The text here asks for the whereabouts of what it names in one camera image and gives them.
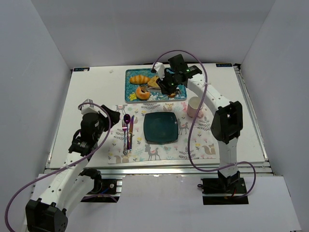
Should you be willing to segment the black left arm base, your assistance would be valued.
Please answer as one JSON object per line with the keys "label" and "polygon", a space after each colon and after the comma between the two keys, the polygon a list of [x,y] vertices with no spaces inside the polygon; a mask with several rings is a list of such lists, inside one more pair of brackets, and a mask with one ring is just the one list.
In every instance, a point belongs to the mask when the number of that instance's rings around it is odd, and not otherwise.
{"label": "black left arm base", "polygon": [[92,168],[85,168],[79,176],[88,176],[91,179],[93,186],[92,190],[87,193],[81,200],[83,203],[116,203],[119,200],[120,193],[117,190],[118,179],[111,179],[102,177],[99,170]]}

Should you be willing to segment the glazed donut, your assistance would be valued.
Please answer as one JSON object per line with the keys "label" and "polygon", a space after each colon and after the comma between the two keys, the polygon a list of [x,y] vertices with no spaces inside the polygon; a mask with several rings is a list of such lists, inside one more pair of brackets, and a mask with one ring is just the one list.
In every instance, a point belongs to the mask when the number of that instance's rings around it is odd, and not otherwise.
{"label": "glazed donut", "polygon": [[145,89],[143,87],[137,87],[136,96],[137,96],[138,99],[148,100],[150,95],[151,95],[151,93],[147,89]]}

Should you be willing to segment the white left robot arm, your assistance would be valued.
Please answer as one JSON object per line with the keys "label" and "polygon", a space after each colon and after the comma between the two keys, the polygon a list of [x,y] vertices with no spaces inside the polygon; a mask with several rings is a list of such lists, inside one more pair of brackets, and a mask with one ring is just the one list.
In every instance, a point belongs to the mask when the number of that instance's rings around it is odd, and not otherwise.
{"label": "white left robot arm", "polygon": [[104,132],[119,122],[120,113],[102,105],[99,110],[83,103],[80,128],[75,132],[66,159],[47,189],[26,205],[27,229],[30,232],[63,232],[73,208],[89,192],[102,187],[100,172],[87,168]]}

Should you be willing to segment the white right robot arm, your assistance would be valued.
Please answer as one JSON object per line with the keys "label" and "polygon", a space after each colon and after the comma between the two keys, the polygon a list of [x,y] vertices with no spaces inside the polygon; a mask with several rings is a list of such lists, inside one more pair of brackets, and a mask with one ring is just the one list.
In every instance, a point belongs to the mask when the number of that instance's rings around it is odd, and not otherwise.
{"label": "white right robot arm", "polygon": [[163,94],[171,94],[179,85],[194,92],[199,105],[205,104],[213,114],[211,133],[218,142],[220,163],[216,170],[219,187],[228,191],[239,181],[237,167],[237,143],[243,129],[243,110],[239,101],[232,102],[208,83],[204,65],[188,66],[183,56],[178,54],[168,60],[170,67],[154,62],[151,71],[159,77],[157,84]]}

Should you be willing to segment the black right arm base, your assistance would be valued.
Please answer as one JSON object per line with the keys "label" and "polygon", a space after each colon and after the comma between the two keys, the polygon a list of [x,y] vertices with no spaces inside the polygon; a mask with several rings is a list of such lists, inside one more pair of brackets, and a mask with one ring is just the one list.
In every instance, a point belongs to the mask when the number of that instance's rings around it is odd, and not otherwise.
{"label": "black right arm base", "polygon": [[202,191],[204,205],[242,205],[249,204],[243,178],[224,189],[218,178],[203,178],[197,188]]}

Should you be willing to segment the metal tongs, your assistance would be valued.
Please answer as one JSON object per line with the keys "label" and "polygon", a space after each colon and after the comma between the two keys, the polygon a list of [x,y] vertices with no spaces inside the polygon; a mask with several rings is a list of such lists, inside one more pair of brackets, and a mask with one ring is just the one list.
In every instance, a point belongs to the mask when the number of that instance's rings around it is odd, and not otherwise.
{"label": "metal tongs", "polygon": [[[152,91],[152,92],[162,93],[161,88],[148,87],[147,84],[142,84],[142,85],[139,85],[139,86],[140,86],[140,87],[143,87],[143,88],[145,88],[145,89],[147,89],[147,90],[150,91],[150,92]],[[176,93],[176,95],[177,95],[177,94],[181,94],[181,91],[179,90],[179,88],[177,88],[176,91],[173,92],[173,93]]]}

